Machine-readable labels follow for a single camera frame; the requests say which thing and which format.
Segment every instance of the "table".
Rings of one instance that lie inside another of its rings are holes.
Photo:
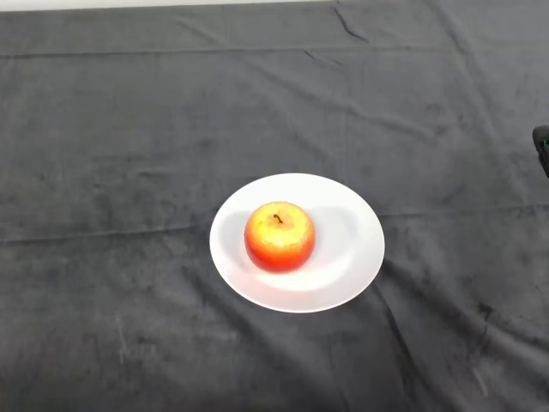
[[[0,15],[0,410],[549,410],[549,3]],[[271,312],[208,230],[315,173],[379,214],[358,298]]]

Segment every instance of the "white plate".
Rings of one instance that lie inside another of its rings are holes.
[[[244,245],[251,213],[277,201],[303,208],[317,233],[311,258],[285,274],[257,268]],[[232,194],[214,218],[209,247],[221,277],[237,293],[269,309],[305,313],[336,307],[366,289],[381,267],[385,240],[376,214],[354,191],[320,176],[288,173]]]

